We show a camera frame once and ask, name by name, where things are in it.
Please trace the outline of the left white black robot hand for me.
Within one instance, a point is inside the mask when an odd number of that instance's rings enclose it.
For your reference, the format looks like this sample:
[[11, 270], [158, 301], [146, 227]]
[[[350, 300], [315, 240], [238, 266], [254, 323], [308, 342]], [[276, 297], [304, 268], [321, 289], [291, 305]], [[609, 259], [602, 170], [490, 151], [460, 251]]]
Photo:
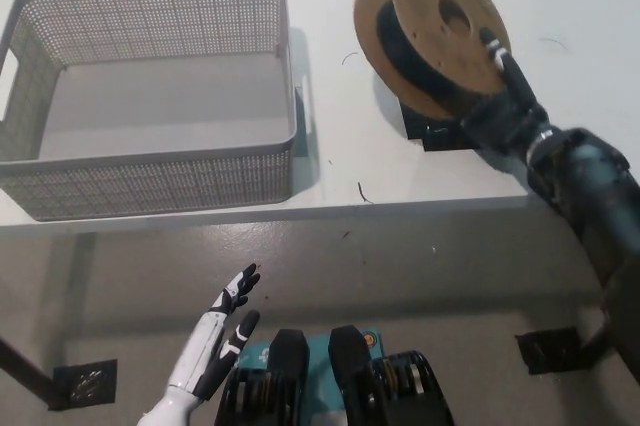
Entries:
[[248, 301], [248, 294], [260, 274], [251, 264], [223, 288], [209, 309], [202, 314], [169, 378], [169, 385], [200, 401], [208, 401], [224, 382], [241, 351], [255, 330], [260, 313], [249, 311], [229, 337], [225, 324]]

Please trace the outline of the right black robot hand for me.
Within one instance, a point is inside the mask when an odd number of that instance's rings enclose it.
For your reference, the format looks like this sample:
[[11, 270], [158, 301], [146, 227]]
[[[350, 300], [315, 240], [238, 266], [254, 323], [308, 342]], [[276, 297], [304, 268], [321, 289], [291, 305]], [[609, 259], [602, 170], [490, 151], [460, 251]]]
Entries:
[[550, 123], [518, 63], [497, 36], [483, 27], [479, 37], [504, 88], [478, 100], [463, 116], [462, 130], [476, 145], [527, 163], [536, 145], [559, 128]]

